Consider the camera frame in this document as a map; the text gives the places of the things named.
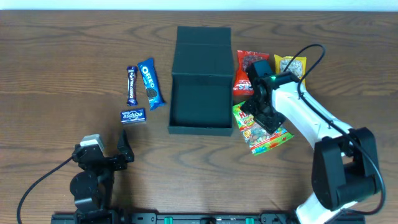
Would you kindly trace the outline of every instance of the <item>wood grain surface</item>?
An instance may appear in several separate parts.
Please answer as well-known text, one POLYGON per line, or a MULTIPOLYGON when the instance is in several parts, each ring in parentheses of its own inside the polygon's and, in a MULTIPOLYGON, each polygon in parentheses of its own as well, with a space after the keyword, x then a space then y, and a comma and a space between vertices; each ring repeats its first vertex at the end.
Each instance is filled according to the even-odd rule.
MULTIPOLYGON (((235 61, 238 49, 283 56, 325 44, 326 57, 307 88, 335 116, 374 133, 387 202, 368 222, 397 222, 397 13, 1 11, 0 19, 0 223, 16 222, 27 188, 67 159, 83 136, 101 134, 107 155, 115 153, 124 128, 119 113, 129 109, 126 67, 149 57, 168 104, 149 111, 138 78, 147 123, 125 127, 136 161, 116 173, 113 204, 259 213, 306 200, 312 149, 290 123, 295 137, 260 156, 251 154, 236 124, 231 137, 168 134, 177 26, 231 27, 235 61)), ((319 53, 306 52, 307 64, 319 53)), ((69 162, 36 186, 22 208, 24 223, 73 212, 69 183, 79 172, 69 162)), ((370 210, 378 200, 356 208, 370 210)))

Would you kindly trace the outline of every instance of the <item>open box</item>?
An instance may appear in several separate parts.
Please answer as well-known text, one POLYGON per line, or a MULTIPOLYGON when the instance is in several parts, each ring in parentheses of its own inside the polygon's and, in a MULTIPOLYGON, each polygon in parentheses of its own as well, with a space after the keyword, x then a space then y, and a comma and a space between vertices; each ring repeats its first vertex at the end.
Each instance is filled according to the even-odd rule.
POLYGON ((178 27, 169 133, 230 136, 233 75, 230 28, 178 27))

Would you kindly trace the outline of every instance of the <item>yellow candy bag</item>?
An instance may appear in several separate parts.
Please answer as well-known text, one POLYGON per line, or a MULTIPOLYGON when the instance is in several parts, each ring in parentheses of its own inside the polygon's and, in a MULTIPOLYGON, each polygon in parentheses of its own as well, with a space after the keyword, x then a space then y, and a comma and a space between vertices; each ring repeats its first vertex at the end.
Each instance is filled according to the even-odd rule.
MULTIPOLYGON (((283 72, 286 68, 286 65, 289 63, 289 61, 292 59, 292 56, 285 56, 281 57, 278 55, 275 55, 275 72, 280 73, 283 72)), ((294 59, 294 61, 289 65, 288 71, 291 71, 293 74, 295 74, 297 77, 302 78, 304 73, 305 73, 305 64, 307 62, 306 57, 297 57, 294 59)))

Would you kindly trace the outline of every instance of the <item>red wrapper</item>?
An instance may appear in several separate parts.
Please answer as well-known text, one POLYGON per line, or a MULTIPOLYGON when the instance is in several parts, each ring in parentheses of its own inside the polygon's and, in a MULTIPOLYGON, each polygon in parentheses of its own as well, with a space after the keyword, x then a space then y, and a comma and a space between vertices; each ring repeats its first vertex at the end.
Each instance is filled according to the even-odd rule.
POLYGON ((239 67, 236 71, 236 79, 233 87, 234 95, 252 95, 253 89, 246 73, 246 68, 253 62, 266 59, 268 60, 269 54, 251 52, 247 50, 238 50, 239 67))

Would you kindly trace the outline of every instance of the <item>black cable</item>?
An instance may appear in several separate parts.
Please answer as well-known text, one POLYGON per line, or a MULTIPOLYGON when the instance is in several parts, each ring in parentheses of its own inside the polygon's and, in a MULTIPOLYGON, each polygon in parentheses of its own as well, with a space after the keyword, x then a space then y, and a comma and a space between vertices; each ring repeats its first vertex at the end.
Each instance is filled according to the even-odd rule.
POLYGON ((18 220, 18 224, 22 224, 22 220, 21 220, 21 209, 22 209, 22 204, 24 203, 25 198, 27 197, 27 195, 30 193, 30 191, 38 184, 40 183, 42 180, 44 180, 46 177, 48 177, 49 175, 51 175, 52 173, 54 173, 55 171, 59 170, 61 167, 63 167, 65 164, 67 164, 69 161, 72 160, 72 157, 70 157, 69 159, 67 159, 65 162, 61 163, 59 166, 57 166, 56 168, 54 168, 53 170, 51 170, 50 172, 44 174, 44 176, 42 176, 39 180, 36 180, 36 182, 34 182, 32 184, 32 186, 30 186, 27 191, 25 192, 24 196, 22 196, 21 201, 19 201, 19 205, 18 205, 18 209, 17 209, 17 220, 18 220))
POLYGON ((333 123, 333 121, 329 120, 326 116, 324 116, 321 112, 319 112, 310 102, 307 101, 307 99, 305 99, 304 93, 301 92, 301 84, 302 84, 303 80, 319 64, 319 62, 322 60, 323 56, 325 56, 325 52, 326 52, 325 46, 323 46, 322 44, 311 44, 311 45, 308 45, 308 46, 304 47, 302 50, 300 50, 299 52, 297 52, 297 54, 294 55, 294 57, 287 64, 284 72, 288 69, 289 65, 293 62, 293 60, 297 56, 299 56, 304 50, 307 50, 310 47, 321 47, 323 52, 322 52, 321 56, 319 57, 319 59, 311 66, 310 69, 308 69, 307 72, 305 72, 303 77, 298 82, 298 85, 297 85, 298 97, 301 98, 304 101, 304 103, 309 108, 311 108, 311 110, 314 113, 316 113, 319 117, 321 117, 327 124, 329 124, 330 127, 334 128, 339 133, 341 133, 341 135, 343 135, 348 141, 350 141, 353 144, 353 146, 365 156, 365 158, 371 163, 373 169, 376 171, 377 177, 380 180, 381 198, 380 198, 379 205, 374 210, 371 210, 370 212, 363 212, 363 211, 357 211, 357 210, 353 210, 353 209, 349 209, 349 208, 343 208, 343 209, 341 209, 341 211, 344 212, 344 213, 345 212, 349 212, 349 213, 355 213, 355 214, 358 214, 358 215, 374 215, 374 214, 380 212, 380 210, 383 208, 384 203, 386 201, 386 185, 384 184, 384 180, 382 178, 380 170, 377 168, 376 164, 371 159, 370 155, 353 138, 351 138, 351 136, 349 136, 345 131, 343 131, 341 128, 339 128, 337 125, 335 125, 333 123))

